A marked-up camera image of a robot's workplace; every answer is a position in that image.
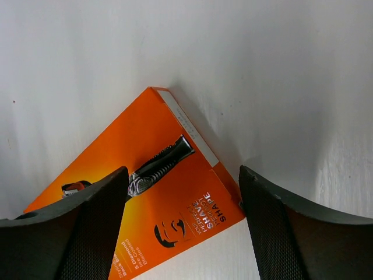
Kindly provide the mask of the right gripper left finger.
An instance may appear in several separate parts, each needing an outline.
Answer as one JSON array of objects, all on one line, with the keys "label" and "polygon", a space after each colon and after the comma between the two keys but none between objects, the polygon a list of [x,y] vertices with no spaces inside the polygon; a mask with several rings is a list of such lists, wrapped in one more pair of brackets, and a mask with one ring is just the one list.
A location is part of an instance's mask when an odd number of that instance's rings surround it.
[{"label": "right gripper left finger", "polygon": [[1,279],[108,279],[127,189],[122,166],[74,195],[1,220]]}]

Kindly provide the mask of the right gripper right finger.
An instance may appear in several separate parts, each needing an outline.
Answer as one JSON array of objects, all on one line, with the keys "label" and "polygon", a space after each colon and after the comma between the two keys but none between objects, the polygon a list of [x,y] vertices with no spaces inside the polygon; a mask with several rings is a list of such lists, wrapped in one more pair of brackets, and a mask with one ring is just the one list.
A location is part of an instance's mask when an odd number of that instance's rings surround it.
[{"label": "right gripper right finger", "polygon": [[239,187],[261,279],[372,279],[372,219],[286,190],[246,166]]}]

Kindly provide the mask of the orange razor box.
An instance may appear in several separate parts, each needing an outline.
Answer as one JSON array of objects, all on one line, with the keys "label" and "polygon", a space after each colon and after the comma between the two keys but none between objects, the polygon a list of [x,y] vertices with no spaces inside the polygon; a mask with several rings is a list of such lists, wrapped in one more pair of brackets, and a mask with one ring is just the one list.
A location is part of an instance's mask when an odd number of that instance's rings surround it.
[{"label": "orange razor box", "polygon": [[149,87],[27,208],[125,166],[131,181],[110,279],[132,279],[243,220],[239,188],[171,92]]}]

